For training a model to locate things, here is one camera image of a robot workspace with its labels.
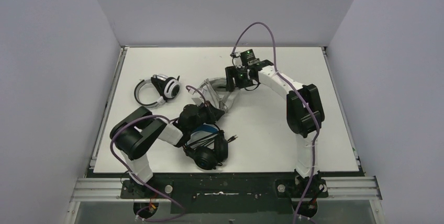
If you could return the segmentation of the grey white headphones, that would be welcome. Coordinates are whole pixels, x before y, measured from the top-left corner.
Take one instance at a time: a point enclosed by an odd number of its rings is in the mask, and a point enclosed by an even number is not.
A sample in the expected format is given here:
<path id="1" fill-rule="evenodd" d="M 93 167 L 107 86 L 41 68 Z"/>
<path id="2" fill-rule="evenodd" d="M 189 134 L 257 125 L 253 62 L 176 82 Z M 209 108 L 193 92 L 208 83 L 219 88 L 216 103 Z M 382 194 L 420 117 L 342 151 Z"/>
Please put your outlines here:
<path id="1" fill-rule="evenodd" d="M 225 77 L 205 79 L 198 89 L 215 108 L 222 109 L 226 113 L 230 111 L 240 92 L 237 88 L 233 92 L 226 91 Z"/>

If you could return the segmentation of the black headphones with blue band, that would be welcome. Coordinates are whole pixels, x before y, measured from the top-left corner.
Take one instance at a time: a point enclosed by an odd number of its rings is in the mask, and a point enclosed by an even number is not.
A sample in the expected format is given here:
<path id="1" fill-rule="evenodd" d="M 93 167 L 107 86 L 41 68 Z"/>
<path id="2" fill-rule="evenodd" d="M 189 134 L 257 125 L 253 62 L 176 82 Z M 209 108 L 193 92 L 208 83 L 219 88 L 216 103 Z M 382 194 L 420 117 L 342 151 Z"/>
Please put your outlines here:
<path id="1" fill-rule="evenodd" d="M 183 146 L 186 156 L 202 170 L 215 170 L 228 159 L 228 140 L 216 124 L 203 124 L 192 131 L 190 140 Z"/>

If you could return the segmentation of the white and black headphones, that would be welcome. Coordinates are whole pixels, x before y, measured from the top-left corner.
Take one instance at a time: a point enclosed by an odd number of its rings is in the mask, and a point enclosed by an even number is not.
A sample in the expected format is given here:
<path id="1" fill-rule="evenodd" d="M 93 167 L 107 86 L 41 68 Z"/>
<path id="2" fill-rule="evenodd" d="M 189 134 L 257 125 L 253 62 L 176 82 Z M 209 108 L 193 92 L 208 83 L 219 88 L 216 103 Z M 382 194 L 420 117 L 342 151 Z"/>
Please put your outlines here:
<path id="1" fill-rule="evenodd" d="M 177 97 L 181 89 L 180 77 L 181 77 L 180 75 L 178 75 L 177 77 L 173 77 L 164 74 L 154 74 L 149 79 L 140 80 L 140 82 L 136 85 L 134 89 L 134 99 L 139 105 L 143 107 L 147 108 L 159 107 Z M 139 94 L 140 90 L 145 85 L 150 85 L 150 84 L 153 85 L 153 87 L 159 93 L 159 98 L 155 102 L 146 104 L 140 100 Z"/>

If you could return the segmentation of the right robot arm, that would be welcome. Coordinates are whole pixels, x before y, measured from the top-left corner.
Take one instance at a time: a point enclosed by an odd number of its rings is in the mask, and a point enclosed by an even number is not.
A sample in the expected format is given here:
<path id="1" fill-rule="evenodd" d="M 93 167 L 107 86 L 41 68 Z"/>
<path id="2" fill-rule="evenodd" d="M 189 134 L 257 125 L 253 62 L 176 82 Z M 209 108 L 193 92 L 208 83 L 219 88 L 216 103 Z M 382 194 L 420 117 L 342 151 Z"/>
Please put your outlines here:
<path id="1" fill-rule="evenodd" d="M 286 101 L 286 122 L 290 130 L 302 137 L 297 144 L 296 171 L 301 176 L 294 182 L 295 191 L 301 196 L 308 196 L 315 190 L 311 178 L 318 172 L 316 164 L 316 141 L 319 136 L 325 113 L 316 85 L 305 85 L 292 80 L 281 73 L 270 60 L 260 60 L 253 50 L 241 53 L 232 51 L 233 63 L 225 68 L 226 90 L 263 85 L 270 88 Z"/>

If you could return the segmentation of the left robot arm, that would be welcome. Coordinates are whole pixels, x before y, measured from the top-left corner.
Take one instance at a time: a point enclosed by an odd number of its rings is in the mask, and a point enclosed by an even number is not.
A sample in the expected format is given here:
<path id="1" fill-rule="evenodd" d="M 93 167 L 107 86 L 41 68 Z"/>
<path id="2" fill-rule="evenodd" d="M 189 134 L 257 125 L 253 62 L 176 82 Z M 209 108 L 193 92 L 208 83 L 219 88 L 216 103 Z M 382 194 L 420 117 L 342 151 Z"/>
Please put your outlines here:
<path id="1" fill-rule="evenodd" d="M 185 105 L 177 119 L 169 121 L 139 107 L 110 131 L 110 150 L 118 149 L 122 164 L 135 181 L 134 189 L 142 196 L 153 193 L 155 182 L 147 152 L 155 141 L 162 140 L 183 148 L 202 170 L 213 170 L 228 158 L 228 140 L 219 127 L 212 129 L 224 111 L 209 102 Z"/>

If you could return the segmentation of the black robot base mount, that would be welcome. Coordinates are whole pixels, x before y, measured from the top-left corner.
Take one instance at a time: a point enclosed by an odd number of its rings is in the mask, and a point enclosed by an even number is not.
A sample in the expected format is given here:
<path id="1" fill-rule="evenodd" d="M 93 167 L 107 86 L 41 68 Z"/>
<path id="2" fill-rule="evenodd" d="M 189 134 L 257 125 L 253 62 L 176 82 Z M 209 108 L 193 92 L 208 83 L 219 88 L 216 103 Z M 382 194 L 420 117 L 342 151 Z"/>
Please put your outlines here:
<path id="1" fill-rule="evenodd" d="M 148 182 L 122 181 L 123 199 L 157 204 L 169 196 L 188 214 L 241 214 L 277 212 L 291 214 L 300 198 L 312 205 L 328 196 L 319 175 L 303 178 L 296 172 L 277 173 L 156 173 Z"/>

